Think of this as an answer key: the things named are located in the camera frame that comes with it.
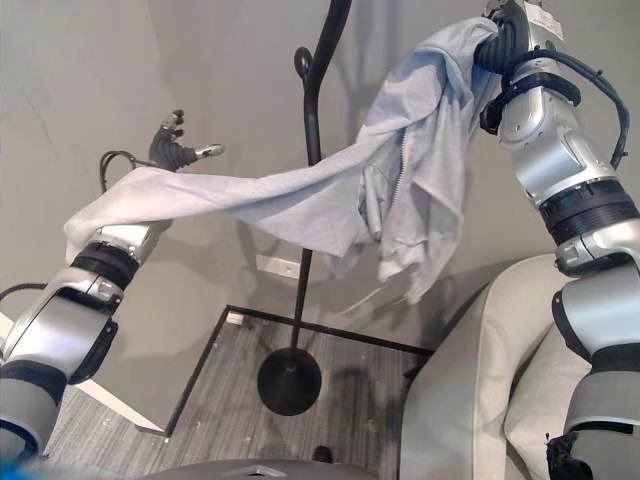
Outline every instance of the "robotic hand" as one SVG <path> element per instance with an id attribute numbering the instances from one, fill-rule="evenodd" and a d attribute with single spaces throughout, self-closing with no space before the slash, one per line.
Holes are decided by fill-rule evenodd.
<path id="1" fill-rule="evenodd" d="M 503 77 L 481 126 L 511 151 L 515 176 L 557 245 L 558 268 L 578 278 L 556 293 L 552 310 L 567 346 L 592 365 L 573 394 L 565 435 L 548 445 L 551 479 L 637 478 L 640 215 L 615 171 L 629 115 L 602 72 L 558 51 L 562 30 L 548 12 L 508 0 L 492 1 L 485 14 L 499 33 L 475 61 Z M 580 91 L 560 64 L 616 104 L 611 161 L 581 132 Z"/>
<path id="2" fill-rule="evenodd" d="M 154 166 L 176 171 L 224 152 L 222 145 L 193 149 L 176 143 L 183 133 L 176 130 L 183 115 L 176 110 L 167 116 L 153 138 L 149 158 Z M 100 367 L 118 331 L 111 316 L 170 225 L 162 221 L 98 229 L 15 322 L 2 349 L 5 363 L 0 368 L 3 461 L 44 450 L 66 385 L 87 380 Z"/>

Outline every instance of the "black cable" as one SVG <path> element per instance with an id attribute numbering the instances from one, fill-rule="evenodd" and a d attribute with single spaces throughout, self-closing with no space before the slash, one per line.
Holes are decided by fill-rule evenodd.
<path id="1" fill-rule="evenodd" d="M 507 71 L 505 72 L 505 75 L 503 75 L 502 77 L 503 90 L 509 87 L 515 70 L 522 63 L 529 60 L 534 60 L 536 58 L 550 58 L 569 67 L 574 72 L 580 74 L 582 77 L 595 85 L 598 90 L 600 90 L 615 104 L 616 110 L 618 112 L 618 121 L 620 123 L 620 134 L 618 135 L 618 141 L 616 142 L 616 146 L 613 150 L 613 153 L 611 154 L 611 166 L 614 168 L 614 170 L 617 170 L 622 158 L 627 156 L 627 152 L 625 152 L 624 149 L 627 143 L 627 136 L 629 135 L 630 116 L 629 110 L 627 109 L 622 99 L 618 96 L 618 92 L 616 91 L 616 89 L 613 88 L 611 83 L 609 83 L 609 81 L 607 81 L 607 79 L 602 76 L 602 70 L 596 72 L 577 58 L 574 58 L 571 55 L 563 52 L 558 52 L 557 50 L 537 49 L 524 53 L 523 55 L 520 55 L 518 58 L 516 58 L 513 62 L 511 62 L 511 64 L 507 68 Z"/>
<path id="2" fill-rule="evenodd" d="M 0 292 L 0 302 L 8 295 L 19 292 L 20 290 L 44 290 L 46 287 L 46 283 L 18 283 Z"/>
<path id="3" fill-rule="evenodd" d="M 138 165 L 144 165 L 145 167 L 155 166 L 155 164 L 153 163 L 138 160 L 135 156 L 133 156 L 133 154 L 125 150 L 110 150 L 106 152 L 100 159 L 100 188 L 102 189 L 102 193 L 107 191 L 107 169 L 109 168 L 109 164 L 114 158 L 119 156 L 129 160 L 129 163 L 131 164 L 131 170 L 134 170 Z"/>

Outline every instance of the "gray hoodie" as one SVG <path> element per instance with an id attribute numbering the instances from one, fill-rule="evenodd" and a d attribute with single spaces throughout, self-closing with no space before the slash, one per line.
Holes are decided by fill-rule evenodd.
<path id="1" fill-rule="evenodd" d="M 495 31 L 474 18 L 422 42 L 387 76 L 356 142 L 313 167 L 262 178 L 134 170 L 65 224 L 67 261 L 104 225 L 226 210 L 328 254 L 338 274 L 376 242 L 379 279 L 409 269 L 406 298 L 418 301 L 460 239 L 466 152 L 494 79 L 473 53 Z"/>

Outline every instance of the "gray wall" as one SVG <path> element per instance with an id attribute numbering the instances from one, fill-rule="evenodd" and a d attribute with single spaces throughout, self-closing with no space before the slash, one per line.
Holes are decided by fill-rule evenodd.
<path id="1" fill-rule="evenodd" d="M 636 2 L 551 2 L 567 50 L 603 68 L 640 112 Z M 0 287 L 46 280 L 62 265 L 62 223 L 98 192 L 110 148 L 144 155 L 159 119 L 187 112 L 185 143 L 220 142 L 195 172 L 260 176 L 306 163 L 293 52 L 313 50 L 328 1 L 7 1 L 2 12 Z M 321 93 L 325 154 L 347 146 L 386 72 L 438 28 L 477 15 L 482 1 L 356 0 Z M 613 108 L 584 83 L 585 127 L 605 151 Z M 623 182 L 640 198 L 633 152 Z M 511 174 L 508 154 L 480 132 L 469 156 L 465 232 L 442 280 L 417 306 L 406 279 L 381 286 L 376 252 L 342 279 L 318 257 L 305 320 L 415 345 L 437 344 L 451 312 L 505 263 L 553 249 Z M 255 255 L 300 250 L 223 213 L 179 220 L 127 292 L 121 331 L 97 380 L 166 423 L 227 303 L 291 315 L 295 282 L 257 272 Z M 3 305 L 15 314 L 28 301 Z"/>

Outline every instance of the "hoodie zipper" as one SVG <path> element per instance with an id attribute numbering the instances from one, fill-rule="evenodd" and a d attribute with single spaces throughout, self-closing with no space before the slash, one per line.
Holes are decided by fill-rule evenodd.
<path id="1" fill-rule="evenodd" d="M 402 130 L 402 142 L 400 146 L 400 173 L 398 174 L 398 180 L 396 181 L 396 188 L 393 190 L 391 206 L 396 204 L 398 195 L 400 195 L 400 190 L 406 181 L 407 170 L 409 169 L 407 148 L 407 128 L 405 127 Z"/>

